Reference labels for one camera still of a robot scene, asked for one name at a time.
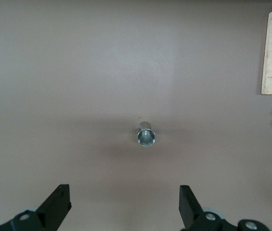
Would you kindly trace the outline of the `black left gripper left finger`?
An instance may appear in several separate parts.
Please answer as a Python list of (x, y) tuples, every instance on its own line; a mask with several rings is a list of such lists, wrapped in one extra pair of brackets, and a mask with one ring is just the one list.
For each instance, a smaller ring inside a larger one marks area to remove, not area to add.
[(70, 209), (70, 187), (60, 184), (35, 211), (17, 214), (0, 231), (57, 231)]

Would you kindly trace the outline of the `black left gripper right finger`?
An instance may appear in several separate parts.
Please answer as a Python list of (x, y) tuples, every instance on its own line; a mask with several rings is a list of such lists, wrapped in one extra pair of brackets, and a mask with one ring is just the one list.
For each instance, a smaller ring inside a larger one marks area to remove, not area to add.
[(188, 185), (180, 186), (180, 215), (184, 224), (181, 231), (268, 231), (256, 220), (243, 219), (235, 226), (214, 212), (205, 212)]

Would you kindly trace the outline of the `silver metal jigger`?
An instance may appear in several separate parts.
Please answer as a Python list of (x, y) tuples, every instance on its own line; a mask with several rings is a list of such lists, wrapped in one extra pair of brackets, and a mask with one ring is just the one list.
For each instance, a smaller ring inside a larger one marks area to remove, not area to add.
[(138, 126), (137, 141), (141, 146), (149, 147), (155, 143), (156, 135), (149, 122), (143, 121)]

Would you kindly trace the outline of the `brown table cover sheet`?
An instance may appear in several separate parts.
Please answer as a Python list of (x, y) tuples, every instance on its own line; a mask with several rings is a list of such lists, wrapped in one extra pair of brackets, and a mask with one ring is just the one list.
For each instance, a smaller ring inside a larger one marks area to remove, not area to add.
[(272, 0), (0, 0), (0, 224), (69, 184), (60, 231), (179, 231), (189, 185), (231, 224), (272, 231), (270, 12)]

